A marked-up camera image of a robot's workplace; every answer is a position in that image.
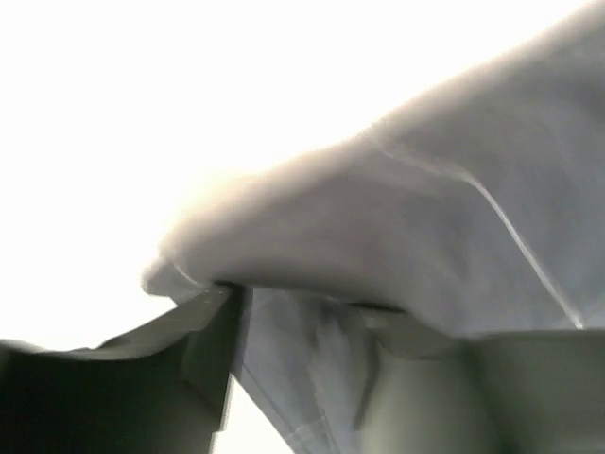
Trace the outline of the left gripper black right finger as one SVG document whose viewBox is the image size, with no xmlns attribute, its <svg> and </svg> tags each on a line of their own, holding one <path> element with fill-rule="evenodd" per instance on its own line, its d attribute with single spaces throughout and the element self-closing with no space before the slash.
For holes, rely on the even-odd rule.
<svg viewBox="0 0 605 454">
<path fill-rule="evenodd" d="M 604 334 L 456 339 L 406 313 L 364 315 L 366 453 L 600 453 Z"/>
</svg>

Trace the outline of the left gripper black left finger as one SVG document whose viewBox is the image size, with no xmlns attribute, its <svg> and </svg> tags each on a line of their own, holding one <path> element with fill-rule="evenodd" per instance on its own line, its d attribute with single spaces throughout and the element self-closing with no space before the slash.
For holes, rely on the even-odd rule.
<svg viewBox="0 0 605 454">
<path fill-rule="evenodd" d="M 208 453 L 237 350 L 242 288 L 208 288 L 95 349 L 1 344 L 5 453 Z"/>
</svg>

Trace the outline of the dark grey checked pillowcase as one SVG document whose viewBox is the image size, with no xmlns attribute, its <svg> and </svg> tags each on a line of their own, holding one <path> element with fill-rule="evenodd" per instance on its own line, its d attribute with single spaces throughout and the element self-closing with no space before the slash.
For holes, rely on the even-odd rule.
<svg viewBox="0 0 605 454">
<path fill-rule="evenodd" d="M 142 284 L 247 288 L 242 387 L 297 453 L 366 453 L 363 317 L 456 339 L 604 334 L 604 5 L 356 138 L 195 205 Z"/>
</svg>

